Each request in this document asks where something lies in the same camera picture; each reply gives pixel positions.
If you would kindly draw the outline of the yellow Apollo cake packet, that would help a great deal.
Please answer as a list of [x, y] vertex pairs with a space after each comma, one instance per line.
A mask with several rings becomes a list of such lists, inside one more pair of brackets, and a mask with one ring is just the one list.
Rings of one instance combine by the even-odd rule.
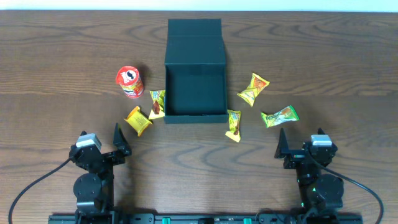
[[239, 132], [239, 125], [241, 120], [241, 112], [228, 110], [228, 123], [229, 130], [225, 133], [227, 137], [234, 140], [235, 142], [240, 142], [241, 136]]
[[152, 109], [150, 111], [149, 119], [157, 119], [164, 117], [165, 90], [150, 91], [150, 96], [152, 98], [153, 104], [152, 104]]

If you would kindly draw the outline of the red Pringles can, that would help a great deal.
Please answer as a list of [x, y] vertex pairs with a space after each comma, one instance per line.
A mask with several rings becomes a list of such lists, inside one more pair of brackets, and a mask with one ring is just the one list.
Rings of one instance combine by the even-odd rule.
[[139, 98], [144, 93], [144, 84], [136, 67], [123, 66], [120, 68], [115, 82], [129, 98]]

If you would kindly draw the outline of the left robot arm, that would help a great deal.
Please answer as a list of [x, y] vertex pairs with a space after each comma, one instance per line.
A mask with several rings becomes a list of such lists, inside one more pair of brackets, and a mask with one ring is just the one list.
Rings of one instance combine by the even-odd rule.
[[95, 133], [83, 131], [69, 152], [70, 160], [87, 171], [74, 183], [76, 223], [124, 223], [123, 213], [114, 207], [114, 166], [132, 154], [119, 124], [115, 125], [114, 151], [102, 153]]

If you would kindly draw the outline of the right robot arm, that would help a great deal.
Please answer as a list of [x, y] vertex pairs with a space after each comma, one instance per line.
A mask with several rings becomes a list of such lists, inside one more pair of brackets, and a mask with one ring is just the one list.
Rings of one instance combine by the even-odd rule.
[[343, 206], [343, 180], [332, 174], [322, 174], [338, 148], [322, 129], [304, 142], [301, 149], [290, 149], [284, 129], [280, 130], [274, 157], [283, 159], [284, 169], [294, 169], [297, 175], [302, 214], [297, 223], [338, 223], [337, 210]]

